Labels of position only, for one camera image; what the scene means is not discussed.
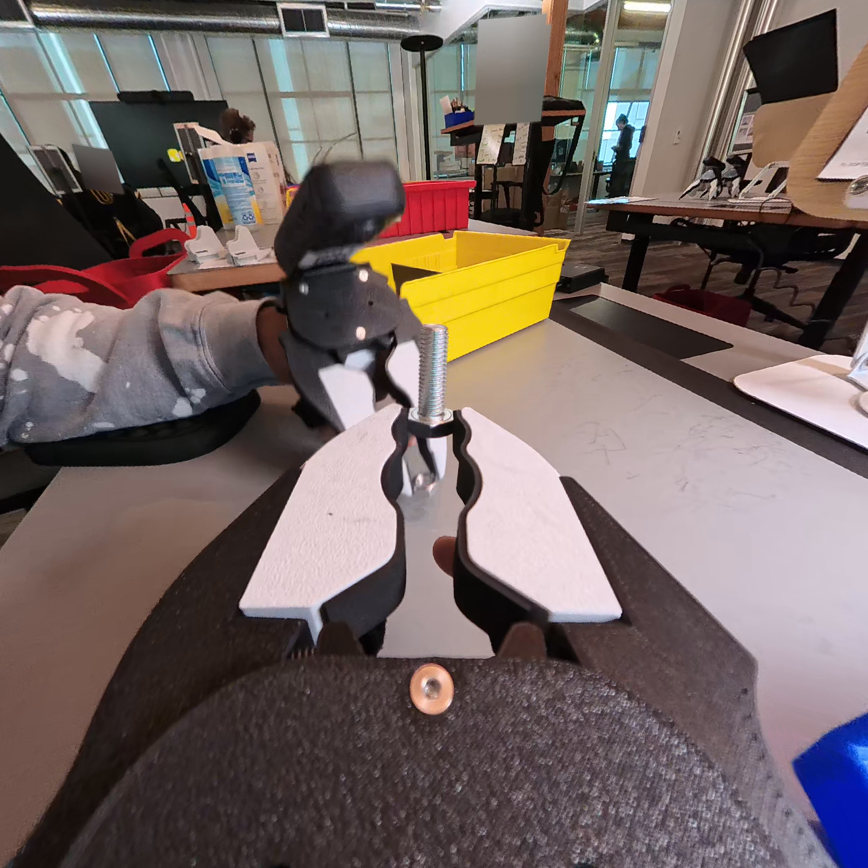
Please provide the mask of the black angled panel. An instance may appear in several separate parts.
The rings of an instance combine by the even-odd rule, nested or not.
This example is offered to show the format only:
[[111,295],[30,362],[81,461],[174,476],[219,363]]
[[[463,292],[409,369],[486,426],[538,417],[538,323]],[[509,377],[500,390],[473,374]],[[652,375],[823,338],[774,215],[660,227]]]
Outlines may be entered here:
[[77,270],[110,261],[93,238],[1,139],[1,265]]

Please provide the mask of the long wooden desk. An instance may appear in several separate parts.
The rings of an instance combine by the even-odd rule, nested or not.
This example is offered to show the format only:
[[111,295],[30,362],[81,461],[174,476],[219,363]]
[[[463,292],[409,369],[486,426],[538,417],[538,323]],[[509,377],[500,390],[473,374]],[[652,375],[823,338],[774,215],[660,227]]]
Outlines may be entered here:
[[[866,221],[823,218],[799,211],[788,200],[610,198],[585,208],[607,214],[606,229],[633,237],[622,288],[638,292],[650,242],[684,242],[746,271],[741,298],[767,321],[799,331],[798,344],[820,350],[866,273]],[[793,263],[832,263],[844,255],[808,320],[798,320],[756,296],[765,270],[786,272]]]

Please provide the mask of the blue plastic bin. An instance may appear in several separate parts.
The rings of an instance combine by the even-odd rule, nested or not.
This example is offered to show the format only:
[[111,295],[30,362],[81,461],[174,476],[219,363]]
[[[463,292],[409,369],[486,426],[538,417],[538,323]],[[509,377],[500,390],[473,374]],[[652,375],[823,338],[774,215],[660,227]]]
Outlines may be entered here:
[[867,865],[867,715],[820,738],[793,769],[843,867]]

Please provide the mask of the blue white wipes canister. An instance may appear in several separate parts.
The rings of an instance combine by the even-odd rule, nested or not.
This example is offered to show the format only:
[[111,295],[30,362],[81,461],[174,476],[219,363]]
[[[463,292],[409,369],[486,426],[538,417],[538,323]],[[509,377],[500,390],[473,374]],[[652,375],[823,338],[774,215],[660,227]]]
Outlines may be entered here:
[[198,156],[223,227],[262,225],[245,147],[213,144],[199,148]]

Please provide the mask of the white cardboard box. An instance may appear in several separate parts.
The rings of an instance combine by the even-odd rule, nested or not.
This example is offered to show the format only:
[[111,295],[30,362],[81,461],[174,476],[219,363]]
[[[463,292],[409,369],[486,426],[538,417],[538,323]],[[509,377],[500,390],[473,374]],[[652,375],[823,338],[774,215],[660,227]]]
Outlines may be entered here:
[[266,225],[278,225],[287,209],[288,189],[278,148],[273,142],[253,142],[247,146],[245,158],[261,221]]

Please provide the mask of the yellow plastic bin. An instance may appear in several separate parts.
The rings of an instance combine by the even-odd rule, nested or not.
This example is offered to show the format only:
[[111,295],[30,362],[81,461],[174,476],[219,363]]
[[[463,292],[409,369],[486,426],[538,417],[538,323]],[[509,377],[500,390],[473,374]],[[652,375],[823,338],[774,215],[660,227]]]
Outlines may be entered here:
[[422,323],[446,326],[453,361],[547,319],[569,245],[457,231],[369,245],[352,262],[384,275]]

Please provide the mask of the black flat box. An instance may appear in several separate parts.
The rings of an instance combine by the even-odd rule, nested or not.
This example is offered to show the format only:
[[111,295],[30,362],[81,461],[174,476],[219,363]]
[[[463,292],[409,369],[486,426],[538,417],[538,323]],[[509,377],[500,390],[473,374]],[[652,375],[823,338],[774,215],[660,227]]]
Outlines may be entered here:
[[573,295],[599,284],[607,283],[609,277],[602,266],[584,263],[564,263],[556,285],[556,293]]

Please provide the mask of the black standing desk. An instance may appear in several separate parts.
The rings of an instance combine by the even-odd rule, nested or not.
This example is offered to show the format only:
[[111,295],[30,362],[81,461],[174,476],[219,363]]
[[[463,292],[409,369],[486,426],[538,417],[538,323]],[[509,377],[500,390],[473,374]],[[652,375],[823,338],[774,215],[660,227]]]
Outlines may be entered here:
[[523,125],[505,124],[504,132],[495,137],[495,145],[493,146],[495,156],[491,169],[491,185],[488,188],[484,185],[484,168],[487,167],[487,163],[482,160],[484,152],[483,125],[474,121],[467,121],[443,130],[444,134],[450,136],[452,146],[474,145],[476,147],[473,174],[475,188],[472,195],[471,210],[473,220],[527,231],[536,230],[543,225],[545,205],[550,196],[547,176],[555,152],[555,127],[562,123],[571,123],[573,126],[573,137],[570,140],[564,163],[564,168],[569,168],[570,161],[576,152],[586,110],[584,104],[579,100],[548,95],[543,98],[542,110],[541,120],[527,125],[519,208],[511,206],[500,208],[498,206],[497,184],[499,178],[496,166],[500,147],[504,144],[508,134],[515,133],[514,145],[515,148],[518,148],[522,135],[520,129]]

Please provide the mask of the red fabric bin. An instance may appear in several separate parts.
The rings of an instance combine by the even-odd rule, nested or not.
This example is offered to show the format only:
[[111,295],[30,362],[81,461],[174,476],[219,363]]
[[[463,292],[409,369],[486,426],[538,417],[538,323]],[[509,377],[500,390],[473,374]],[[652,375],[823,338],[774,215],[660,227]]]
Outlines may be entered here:
[[687,284],[674,285],[662,292],[656,292],[653,298],[740,327],[747,326],[753,310],[746,299],[691,288]]

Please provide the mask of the silver hex bolt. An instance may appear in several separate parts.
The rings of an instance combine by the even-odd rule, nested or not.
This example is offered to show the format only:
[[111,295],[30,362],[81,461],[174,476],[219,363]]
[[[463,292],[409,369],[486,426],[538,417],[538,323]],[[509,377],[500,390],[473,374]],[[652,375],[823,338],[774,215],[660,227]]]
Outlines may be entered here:
[[[419,335],[417,408],[421,415],[437,417],[448,409],[445,402],[449,333],[445,325],[425,324]],[[443,478],[446,468],[445,438],[416,439],[424,471],[407,468],[409,492],[430,491]]]

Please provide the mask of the red plastic bin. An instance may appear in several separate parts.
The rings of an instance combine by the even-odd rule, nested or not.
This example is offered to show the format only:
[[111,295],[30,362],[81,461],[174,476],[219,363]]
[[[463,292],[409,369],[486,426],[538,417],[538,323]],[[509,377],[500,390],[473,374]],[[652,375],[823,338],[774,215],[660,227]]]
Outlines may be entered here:
[[404,184],[406,207],[401,218],[379,234],[391,239],[467,229],[473,179],[410,181]]

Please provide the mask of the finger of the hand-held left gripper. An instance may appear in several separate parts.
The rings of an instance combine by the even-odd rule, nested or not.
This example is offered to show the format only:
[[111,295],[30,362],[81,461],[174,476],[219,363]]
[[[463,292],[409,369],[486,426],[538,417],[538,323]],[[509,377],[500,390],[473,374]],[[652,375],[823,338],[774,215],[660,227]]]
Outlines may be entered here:
[[331,363],[318,371],[328,400],[329,424],[343,432],[376,412],[372,374],[376,355],[372,349],[350,353],[344,362]]
[[[417,406],[418,402],[418,373],[419,373],[419,344],[416,340],[408,340],[397,344],[388,357],[388,385],[392,387],[396,401],[407,409]],[[414,472],[424,471],[425,462],[420,459],[415,438],[408,432],[406,418],[406,448],[402,458],[403,490],[405,496],[415,495],[409,492],[409,479],[407,468],[411,467]]]

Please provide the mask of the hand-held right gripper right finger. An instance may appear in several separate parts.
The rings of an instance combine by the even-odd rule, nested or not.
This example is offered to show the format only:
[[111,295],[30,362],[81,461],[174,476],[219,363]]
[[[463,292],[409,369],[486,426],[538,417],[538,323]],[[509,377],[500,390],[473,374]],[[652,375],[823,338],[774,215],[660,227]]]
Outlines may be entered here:
[[455,416],[460,565],[544,623],[611,623],[623,608],[558,471],[471,408]]

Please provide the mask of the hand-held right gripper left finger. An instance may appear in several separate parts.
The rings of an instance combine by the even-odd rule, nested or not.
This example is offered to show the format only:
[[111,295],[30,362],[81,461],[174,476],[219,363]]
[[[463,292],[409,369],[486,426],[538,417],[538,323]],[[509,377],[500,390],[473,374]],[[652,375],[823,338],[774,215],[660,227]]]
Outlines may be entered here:
[[378,629],[406,591],[407,412],[390,405],[303,465],[240,599],[245,616],[326,624],[355,638]]

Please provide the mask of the person's left forearm grey sleeve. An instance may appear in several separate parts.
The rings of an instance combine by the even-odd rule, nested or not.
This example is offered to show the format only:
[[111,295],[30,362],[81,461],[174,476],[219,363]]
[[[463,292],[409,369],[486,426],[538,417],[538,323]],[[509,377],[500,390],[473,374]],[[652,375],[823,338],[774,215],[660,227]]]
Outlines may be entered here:
[[257,312],[269,302],[167,289],[122,310],[37,288],[8,290],[2,447],[189,418],[281,385],[257,341]]

